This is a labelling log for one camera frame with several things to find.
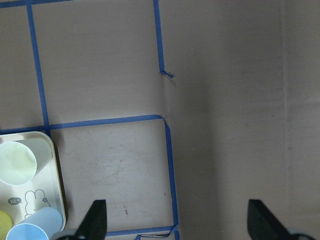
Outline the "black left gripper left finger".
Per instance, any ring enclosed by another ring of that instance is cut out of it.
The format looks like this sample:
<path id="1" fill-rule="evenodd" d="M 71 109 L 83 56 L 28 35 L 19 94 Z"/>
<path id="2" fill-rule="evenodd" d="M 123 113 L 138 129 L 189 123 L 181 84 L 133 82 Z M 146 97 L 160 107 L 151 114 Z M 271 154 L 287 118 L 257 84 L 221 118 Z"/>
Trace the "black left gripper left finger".
<path id="1" fill-rule="evenodd" d="M 107 234 L 107 204 L 105 199 L 94 200 L 77 231 L 76 240 L 104 240 Z"/>

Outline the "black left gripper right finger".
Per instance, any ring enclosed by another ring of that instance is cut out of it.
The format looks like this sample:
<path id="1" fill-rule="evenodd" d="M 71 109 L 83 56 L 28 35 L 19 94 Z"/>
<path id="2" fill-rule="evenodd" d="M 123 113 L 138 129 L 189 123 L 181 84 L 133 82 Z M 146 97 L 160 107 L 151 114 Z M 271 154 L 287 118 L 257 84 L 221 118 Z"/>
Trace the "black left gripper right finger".
<path id="1" fill-rule="evenodd" d="M 247 231 L 252 240 L 289 240 L 290 233 L 259 199 L 250 199 Z"/>

